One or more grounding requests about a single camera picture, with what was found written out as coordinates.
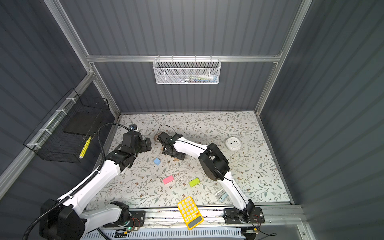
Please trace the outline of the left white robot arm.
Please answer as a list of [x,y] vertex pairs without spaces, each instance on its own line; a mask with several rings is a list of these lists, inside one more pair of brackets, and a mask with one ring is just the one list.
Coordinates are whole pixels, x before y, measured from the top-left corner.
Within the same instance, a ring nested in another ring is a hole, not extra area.
[[87,211],[93,197],[113,178],[132,167],[136,157],[152,149],[151,139],[139,132],[123,135],[120,147],[106,156],[102,166],[58,200],[47,200],[42,208],[39,235],[47,240],[79,240],[83,235],[113,223],[132,223],[128,205],[113,201],[104,208]]

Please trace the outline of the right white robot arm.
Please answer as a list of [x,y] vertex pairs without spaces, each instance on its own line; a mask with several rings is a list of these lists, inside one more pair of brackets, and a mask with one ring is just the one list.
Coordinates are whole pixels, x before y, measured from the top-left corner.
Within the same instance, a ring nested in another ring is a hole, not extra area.
[[201,145],[187,140],[181,134],[169,136],[162,132],[157,140],[163,147],[163,154],[178,158],[181,155],[189,155],[199,160],[204,173],[213,181],[219,182],[231,199],[233,206],[238,210],[238,216],[243,223],[250,222],[250,215],[255,204],[240,189],[236,183],[229,161],[217,145]]

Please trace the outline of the pink block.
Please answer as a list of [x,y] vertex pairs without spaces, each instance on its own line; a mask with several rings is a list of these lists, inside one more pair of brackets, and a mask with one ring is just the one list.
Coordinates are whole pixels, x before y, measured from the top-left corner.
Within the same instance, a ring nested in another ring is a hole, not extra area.
[[163,183],[164,183],[164,185],[169,184],[169,183],[171,183],[172,181],[174,181],[174,176],[168,176],[168,177],[166,177],[165,179],[163,179]]

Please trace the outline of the green block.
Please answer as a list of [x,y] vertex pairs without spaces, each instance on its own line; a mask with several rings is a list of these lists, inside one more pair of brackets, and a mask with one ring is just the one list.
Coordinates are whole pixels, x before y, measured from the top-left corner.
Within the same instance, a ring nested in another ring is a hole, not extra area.
[[199,183],[200,183],[200,179],[199,178],[195,178],[195,179],[189,181],[189,185],[190,185],[191,188],[196,186],[196,185],[198,185]]

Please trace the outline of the light blue cube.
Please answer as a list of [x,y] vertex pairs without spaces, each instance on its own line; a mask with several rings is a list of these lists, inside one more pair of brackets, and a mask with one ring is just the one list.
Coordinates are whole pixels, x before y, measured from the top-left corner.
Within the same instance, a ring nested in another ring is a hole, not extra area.
[[161,164],[161,160],[160,159],[158,159],[158,158],[156,158],[155,160],[154,160],[154,163],[158,166],[158,165],[160,165]]

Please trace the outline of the yellow marker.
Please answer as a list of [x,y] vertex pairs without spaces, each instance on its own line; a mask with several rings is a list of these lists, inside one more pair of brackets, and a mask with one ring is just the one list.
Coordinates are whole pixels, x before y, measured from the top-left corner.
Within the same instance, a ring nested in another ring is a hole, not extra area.
[[91,140],[92,140],[92,137],[89,137],[86,140],[86,142],[85,142],[85,144],[84,144],[84,146],[83,146],[83,148],[82,148],[82,150],[81,150],[81,152],[79,154],[79,159],[83,159],[84,158],[84,156],[85,156],[85,154],[86,154],[86,152],[88,150],[88,147],[89,147],[89,145],[91,143]]

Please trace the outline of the white round device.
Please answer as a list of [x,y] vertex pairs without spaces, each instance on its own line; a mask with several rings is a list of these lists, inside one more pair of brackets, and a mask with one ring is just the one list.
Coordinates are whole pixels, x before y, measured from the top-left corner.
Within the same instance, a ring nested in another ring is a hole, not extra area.
[[225,145],[230,151],[237,151],[242,147],[240,139],[236,137],[229,137],[226,139]]

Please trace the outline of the pens in white basket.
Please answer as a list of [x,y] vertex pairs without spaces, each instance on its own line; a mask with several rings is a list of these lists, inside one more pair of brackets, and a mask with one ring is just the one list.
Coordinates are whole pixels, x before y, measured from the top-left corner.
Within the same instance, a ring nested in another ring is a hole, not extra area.
[[217,75],[194,75],[194,76],[185,76],[184,78],[177,79],[179,82],[183,83],[209,83],[216,84],[219,82],[219,76]]

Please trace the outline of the white light-blue stapler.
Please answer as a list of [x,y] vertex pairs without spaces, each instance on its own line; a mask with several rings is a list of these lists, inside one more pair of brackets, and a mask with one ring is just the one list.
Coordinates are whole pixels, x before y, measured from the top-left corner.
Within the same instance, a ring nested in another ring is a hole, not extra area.
[[226,200],[226,198],[228,197],[228,194],[225,191],[225,189],[221,189],[215,193],[215,196],[217,197],[217,199],[220,203],[223,203]]

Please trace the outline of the yellow calculator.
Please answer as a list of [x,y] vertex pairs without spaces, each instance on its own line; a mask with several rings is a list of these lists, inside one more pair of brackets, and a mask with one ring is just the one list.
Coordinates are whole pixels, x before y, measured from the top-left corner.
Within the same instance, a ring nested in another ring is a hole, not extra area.
[[188,230],[194,229],[204,221],[204,218],[192,197],[187,197],[180,201],[177,204],[177,207]]

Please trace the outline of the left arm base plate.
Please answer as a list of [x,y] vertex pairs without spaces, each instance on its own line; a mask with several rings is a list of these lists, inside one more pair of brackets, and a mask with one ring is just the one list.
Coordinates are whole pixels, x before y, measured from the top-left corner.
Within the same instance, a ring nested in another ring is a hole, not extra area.
[[144,226],[146,211],[130,211],[130,217],[127,220],[118,220],[114,223],[103,225],[104,228],[139,228]]

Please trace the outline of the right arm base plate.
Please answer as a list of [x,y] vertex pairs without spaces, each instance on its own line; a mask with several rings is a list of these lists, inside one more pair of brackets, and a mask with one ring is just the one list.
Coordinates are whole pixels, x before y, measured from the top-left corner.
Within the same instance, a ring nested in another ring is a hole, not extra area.
[[230,224],[263,224],[265,217],[261,208],[253,208],[252,211],[240,211],[236,208],[224,209],[223,218],[227,225]]

